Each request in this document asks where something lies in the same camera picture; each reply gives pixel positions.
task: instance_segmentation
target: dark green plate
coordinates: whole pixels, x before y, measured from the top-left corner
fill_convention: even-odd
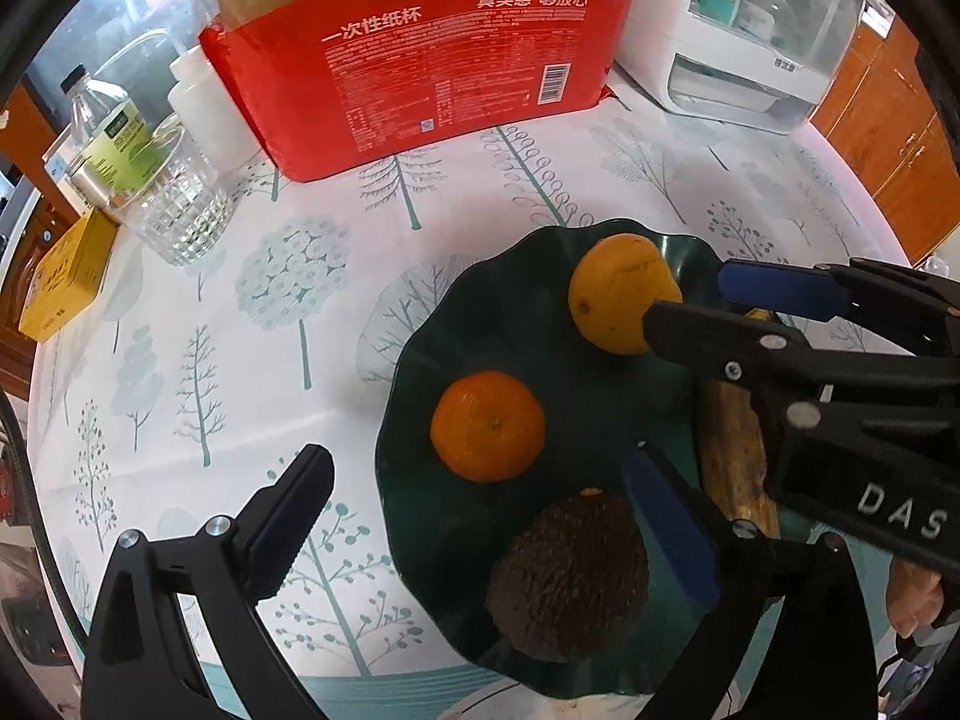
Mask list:
[[[583,488],[621,491],[627,440],[654,442],[698,485],[690,427],[692,381],[653,354],[617,357],[585,341],[566,293],[598,241],[622,232],[661,250],[685,302],[736,310],[717,289],[720,261],[705,242],[660,235],[630,220],[545,228],[464,272],[400,355],[376,445],[376,477],[395,566],[446,640],[468,661],[545,695],[650,693],[706,610],[685,599],[656,538],[649,600],[621,645],[576,664],[512,650],[484,602],[493,565],[550,504]],[[546,414],[546,447],[517,479],[475,485],[449,471],[430,443],[446,388],[479,370],[525,382]]]

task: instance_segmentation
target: wooden cabinet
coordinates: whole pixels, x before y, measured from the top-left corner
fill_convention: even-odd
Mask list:
[[[2,109],[8,117],[6,127],[0,128],[0,151],[43,193],[23,236],[8,243],[16,248],[0,293],[0,386],[26,400],[37,345],[18,330],[20,312],[37,264],[77,220],[77,213],[46,173],[43,154],[55,134],[27,90],[17,86]]]
[[[960,178],[920,80],[917,49],[899,19],[886,40],[861,25],[813,117],[877,201],[912,263],[960,224]]]
[[[917,42],[902,25],[890,30],[864,79],[827,137],[870,194],[904,161],[935,111],[913,68]]]
[[[875,200],[912,263],[960,223],[960,177],[932,129],[923,132]]]
[[[813,114],[814,127],[827,138],[847,112],[848,105],[867,76],[867,70],[870,70],[882,42],[880,35],[862,23],[853,33],[853,41],[840,63],[829,94]]]
[[[23,237],[19,242],[10,242],[16,249],[0,293],[0,386],[21,400],[27,400],[30,394],[30,376],[37,349],[37,344],[17,328],[30,280],[43,255],[76,220],[77,215],[72,209],[64,213],[59,204],[42,197]]]

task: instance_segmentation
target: black cable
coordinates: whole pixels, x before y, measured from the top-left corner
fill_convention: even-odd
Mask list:
[[[23,433],[20,432],[20,423],[16,419],[16,413],[8,400],[7,394],[0,389],[0,424],[3,425],[4,433],[10,441],[11,475],[13,476],[13,486],[18,495],[14,502],[22,501],[27,509],[27,519],[30,522],[30,529],[34,534],[34,541],[37,545],[37,555],[40,557],[40,563],[43,565],[43,571],[47,575],[47,581],[50,583],[50,589],[53,591],[56,605],[61,609],[70,634],[73,635],[80,651],[86,652],[86,631],[83,630],[83,624],[80,623],[80,616],[73,607],[73,601],[66,591],[64,578],[56,567],[53,550],[50,548],[50,538],[47,536],[47,529],[43,526],[43,517],[40,513],[40,503],[37,501],[37,489],[34,487],[34,476],[30,473],[30,463],[27,460],[27,445],[23,440]]]

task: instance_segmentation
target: red package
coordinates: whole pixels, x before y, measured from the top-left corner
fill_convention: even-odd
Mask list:
[[[596,105],[631,0],[300,0],[200,43],[267,153],[311,181]]]

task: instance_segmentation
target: white tablecloth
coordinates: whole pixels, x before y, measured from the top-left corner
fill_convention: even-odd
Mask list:
[[[315,442],[336,460],[333,498],[259,611],[333,720],[633,717],[640,699],[551,703],[465,664],[397,579],[373,476],[397,353],[464,268],[539,225],[622,215],[721,257],[905,258],[812,127],[788,139],[675,118],[614,85],[621,100],[589,111],[308,185],[257,160],[235,177],[222,241],[185,271],[122,231],[99,298],[38,351],[30,398],[32,471],[80,617],[123,529],[193,533]],[[846,322],[800,328],[815,346],[889,347]],[[879,638],[888,559],[856,555]],[[185,618],[218,697],[242,714],[194,603]]]

